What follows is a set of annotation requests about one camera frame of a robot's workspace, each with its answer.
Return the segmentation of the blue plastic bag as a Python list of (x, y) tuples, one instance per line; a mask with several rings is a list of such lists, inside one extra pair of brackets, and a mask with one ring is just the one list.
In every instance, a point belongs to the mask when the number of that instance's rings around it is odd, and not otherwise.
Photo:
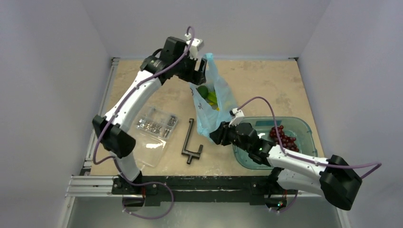
[(196, 110), (197, 133), (210, 138), (221, 122), (231, 120), (230, 110), (238, 107), (237, 101), (227, 81), (219, 74), (214, 55), (207, 53), (205, 71), (206, 83), (199, 86), (189, 84)]

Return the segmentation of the red fake grapes bunch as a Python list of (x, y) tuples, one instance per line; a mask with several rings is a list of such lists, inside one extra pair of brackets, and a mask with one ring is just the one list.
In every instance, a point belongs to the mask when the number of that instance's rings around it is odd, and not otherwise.
[(296, 137), (287, 136), (284, 132), (284, 126), (272, 127), (269, 132), (269, 137), (275, 141), (276, 144), (282, 144), (285, 149), (300, 152), (296, 144)]

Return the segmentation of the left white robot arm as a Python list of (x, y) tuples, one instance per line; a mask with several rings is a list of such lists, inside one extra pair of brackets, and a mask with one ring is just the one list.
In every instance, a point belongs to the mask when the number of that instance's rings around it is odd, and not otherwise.
[(168, 37), (163, 48), (142, 62), (135, 80), (114, 107), (103, 116), (93, 118), (96, 147), (102, 145), (110, 152), (120, 176), (126, 178), (123, 188), (129, 194), (137, 194), (142, 187), (138, 179), (141, 172), (133, 156), (136, 140), (128, 134), (132, 122), (154, 92), (173, 76), (196, 85), (206, 82), (207, 60), (197, 59), (203, 46), (201, 39), (192, 38), (189, 33), (185, 40)]

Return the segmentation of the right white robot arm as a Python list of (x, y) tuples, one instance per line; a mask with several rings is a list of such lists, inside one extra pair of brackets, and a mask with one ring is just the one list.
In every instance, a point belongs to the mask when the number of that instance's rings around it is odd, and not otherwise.
[(250, 123), (232, 126), (222, 122), (209, 137), (217, 145), (232, 144), (255, 163), (271, 167), (267, 188), (272, 193), (301, 190), (320, 195), (339, 209), (350, 210), (362, 185), (362, 178), (342, 157), (321, 158), (284, 149), (259, 137)]

